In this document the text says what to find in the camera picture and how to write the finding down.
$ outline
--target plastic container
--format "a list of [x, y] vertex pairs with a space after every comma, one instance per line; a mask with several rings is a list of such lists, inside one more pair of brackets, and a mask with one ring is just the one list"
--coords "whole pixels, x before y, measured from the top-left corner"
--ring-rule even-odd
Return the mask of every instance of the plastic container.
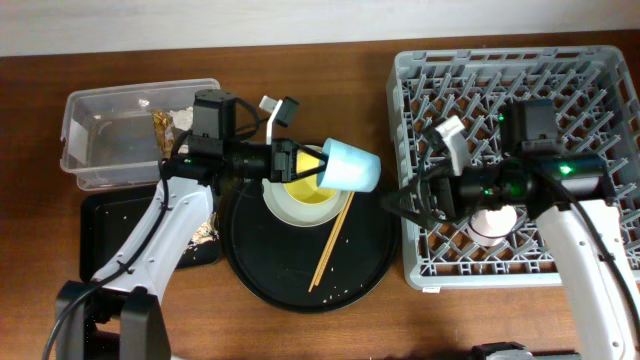
[[[567, 150], [606, 159], [621, 213], [621, 233], [640, 279], [640, 104], [620, 50], [610, 46], [408, 51], [394, 60], [387, 83], [391, 138], [398, 179], [405, 186], [419, 159], [435, 154], [421, 130], [458, 115], [472, 163], [502, 160], [498, 109], [507, 100], [551, 99]], [[517, 225], [505, 241], [481, 246], [466, 222], [421, 228], [402, 222], [405, 278], [423, 292], [441, 288], [560, 285], [544, 239], [516, 208]]]
[[60, 167], [87, 191], [158, 181], [162, 153], [151, 110], [182, 110], [197, 91], [219, 88], [198, 79], [76, 91], [64, 113]]

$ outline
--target dish rack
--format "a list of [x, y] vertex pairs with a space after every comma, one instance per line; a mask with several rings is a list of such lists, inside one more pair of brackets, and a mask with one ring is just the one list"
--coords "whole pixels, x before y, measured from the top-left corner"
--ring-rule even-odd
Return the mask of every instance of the dish rack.
[[[502, 160], [498, 109], [506, 101], [551, 99], [565, 148], [606, 160], [621, 213], [621, 232], [640, 280], [640, 104], [620, 50], [610, 46], [407, 51], [387, 82], [389, 125], [400, 187], [445, 160], [421, 135], [433, 121], [458, 115], [472, 165]], [[553, 257], [526, 209], [520, 227], [494, 247], [471, 240], [467, 223], [424, 229], [403, 219], [403, 261], [409, 285], [442, 288], [560, 285]]]

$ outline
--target wooden tabletop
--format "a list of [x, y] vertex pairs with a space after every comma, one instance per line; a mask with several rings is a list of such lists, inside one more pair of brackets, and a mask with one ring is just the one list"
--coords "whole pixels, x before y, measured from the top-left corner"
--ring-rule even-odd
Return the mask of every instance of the wooden tabletop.
[[[640, 86], [640, 31], [0, 59], [0, 358], [40, 356], [56, 294], [79, 279], [80, 204], [88, 194], [59, 165], [71, 92], [211, 77], [254, 104], [263, 94], [289, 95], [301, 106], [278, 136], [336, 138], [378, 154], [383, 171], [395, 174], [385, 82], [398, 52], [609, 44], [622, 50]], [[417, 359], [497, 341], [534, 351], [577, 346], [562, 288], [422, 294], [405, 282], [400, 257], [373, 292], [329, 314], [267, 305], [226, 261], [175, 272], [162, 311], [173, 352], [189, 359]]]

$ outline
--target white plate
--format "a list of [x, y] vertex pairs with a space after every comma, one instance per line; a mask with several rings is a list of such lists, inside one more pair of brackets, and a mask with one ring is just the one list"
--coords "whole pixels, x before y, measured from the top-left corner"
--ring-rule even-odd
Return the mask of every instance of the white plate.
[[324, 224], [333, 219], [344, 208], [349, 193], [336, 191], [327, 202], [317, 205], [305, 205], [292, 198], [281, 183], [262, 180], [264, 202], [273, 215], [281, 221], [299, 227]]

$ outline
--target chopsticks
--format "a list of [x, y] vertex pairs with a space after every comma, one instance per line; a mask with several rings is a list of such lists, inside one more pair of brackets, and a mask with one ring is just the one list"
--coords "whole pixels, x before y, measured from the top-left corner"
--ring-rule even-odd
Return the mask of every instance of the chopsticks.
[[331, 234], [329, 235], [329, 240], [327, 240], [327, 244], [324, 246], [324, 251], [322, 252], [322, 256], [320, 257], [320, 261], [318, 262], [318, 266], [316, 267], [316, 272], [313, 274], [313, 279], [311, 280], [311, 285], [309, 285], [309, 292], [313, 289], [313, 286], [320, 285], [320, 279], [322, 278], [322, 274], [324, 274], [324, 269], [327, 267], [327, 263], [329, 262], [329, 257], [331, 256], [331, 251], [333, 251], [333, 246], [336, 244], [336, 240], [338, 239], [338, 235], [340, 235], [340, 230], [342, 229], [342, 223], [344, 223], [344, 219], [347, 217], [347, 212], [349, 212], [349, 206], [351, 206], [351, 200], [353, 200], [354, 192], [349, 193], [349, 197], [347, 198], [347, 203], [344, 205], [344, 209], [338, 214], [338, 218], [336, 222], [333, 224], [333, 229], [331, 230]]

